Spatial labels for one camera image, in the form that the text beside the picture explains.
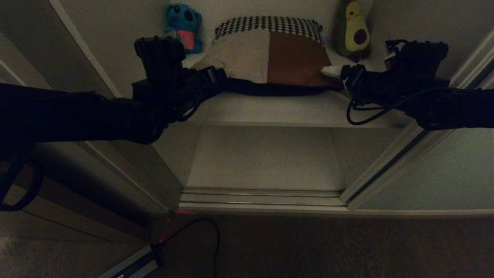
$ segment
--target stuffed animal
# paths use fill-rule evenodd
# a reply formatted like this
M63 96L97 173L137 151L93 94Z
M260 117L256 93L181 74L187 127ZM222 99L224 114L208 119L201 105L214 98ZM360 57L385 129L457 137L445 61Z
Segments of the stuffed animal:
M357 0L340 0L333 27L336 52L355 61L370 49L371 34L364 11Z
M184 44L185 53L199 53L203 48L203 39L197 34L199 24L203 21L200 13L189 5L171 4L166 7L168 27L165 34L176 31Z

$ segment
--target white cabinet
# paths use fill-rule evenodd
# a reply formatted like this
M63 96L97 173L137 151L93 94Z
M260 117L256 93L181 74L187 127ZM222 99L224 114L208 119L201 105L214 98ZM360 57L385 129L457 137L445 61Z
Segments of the white cabinet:
M185 2L203 14L207 50L214 27L223 20L255 14L314 18L324 26L323 35L329 40L337 0ZM492 36L484 39L494 21L482 11L492 9L486 7L491 3L361 2L372 34L372 54L362 61L369 70L384 69L385 40L408 39L449 44L438 75L452 79L454 87L466 87L485 74L494 44ZM145 78L133 41L162 33L165 20L157 10L166 3L50 3L109 90L115 96L130 97L130 84ZM330 47L328 55L333 65L352 64ZM200 58L190 55L184 65ZM394 193L389 187L404 185L392 184L386 173L408 175L407 166L424 158L449 133L426 134L398 111L364 126L351 126L345 115L348 102L345 93L337 92L301 97L225 92L208 100L188 122L171 125L153 144L183 187L180 200L176 197L164 205L181 210L285 213L380 214L385 212L373 209L398 209L383 202L392 203ZM361 120L372 114L366 111L354 117Z

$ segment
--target pillow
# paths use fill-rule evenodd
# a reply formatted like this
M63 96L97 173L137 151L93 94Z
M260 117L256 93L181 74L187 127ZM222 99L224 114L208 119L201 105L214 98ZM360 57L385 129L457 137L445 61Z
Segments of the pillow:
M323 67L331 65L321 30L321 25L308 19L233 18L216 28L209 52L193 68L224 68L230 78L228 90L235 91L235 81L239 81L239 89L244 89L240 93L247 93L245 82L284 85L300 94L341 90L340 79L321 73ZM310 87L307 93L304 87ZM283 94L282 87L276 88L279 90L273 95Z

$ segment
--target floor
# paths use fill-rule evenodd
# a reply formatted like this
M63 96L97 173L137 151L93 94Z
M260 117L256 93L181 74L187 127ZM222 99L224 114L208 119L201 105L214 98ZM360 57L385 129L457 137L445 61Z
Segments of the floor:
M196 216L179 216L180 227ZM494 219L216 216L219 277L494 277ZM212 276L214 229L171 241L150 278Z

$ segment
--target pink plush belly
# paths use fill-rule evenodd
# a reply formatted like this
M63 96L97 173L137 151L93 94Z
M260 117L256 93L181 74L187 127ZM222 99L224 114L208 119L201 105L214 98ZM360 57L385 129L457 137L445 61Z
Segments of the pink plush belly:
M194 40L194 33L191 31L178 30L177 34L182 38L182 42L184 43L185 49L194 49L194 45L196 45L196 41Z

